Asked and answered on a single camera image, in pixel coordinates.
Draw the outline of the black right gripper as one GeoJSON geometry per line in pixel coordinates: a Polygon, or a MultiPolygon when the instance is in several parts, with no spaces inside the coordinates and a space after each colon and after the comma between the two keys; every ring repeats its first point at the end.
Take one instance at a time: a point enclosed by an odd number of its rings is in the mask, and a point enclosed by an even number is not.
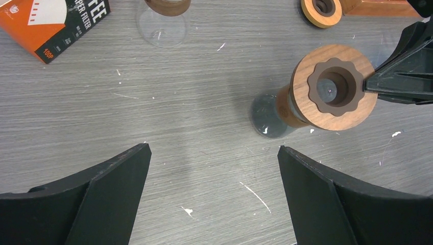
{"type": "MultiPolygon", "coordinates": [[[[432,16],[432,0],[407,2],[421,17],[432,16]]],[[[403,29],[394,52],[364,80],[363,91],[392,103],[432,104],[432,21],[403,29]]]]}

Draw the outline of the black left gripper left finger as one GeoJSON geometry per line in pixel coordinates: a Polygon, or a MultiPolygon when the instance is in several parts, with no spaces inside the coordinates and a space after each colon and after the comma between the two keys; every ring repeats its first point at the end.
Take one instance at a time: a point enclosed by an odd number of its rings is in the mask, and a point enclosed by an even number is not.
{"type": "Polygon", "coordinates": [[[151,150],[117,156],[25,193],[1,194],[1,244],[128,244],[151,150]]]}

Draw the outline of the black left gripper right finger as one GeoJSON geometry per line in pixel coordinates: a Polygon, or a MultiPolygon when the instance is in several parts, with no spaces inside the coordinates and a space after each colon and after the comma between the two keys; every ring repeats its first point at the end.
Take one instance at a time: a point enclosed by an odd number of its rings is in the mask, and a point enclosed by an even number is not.
{"type": "Polygon", "coordinates": [[[370,184],[287,146],[278,162],[298,244],[432,244],[432,197],[370,184]]]}

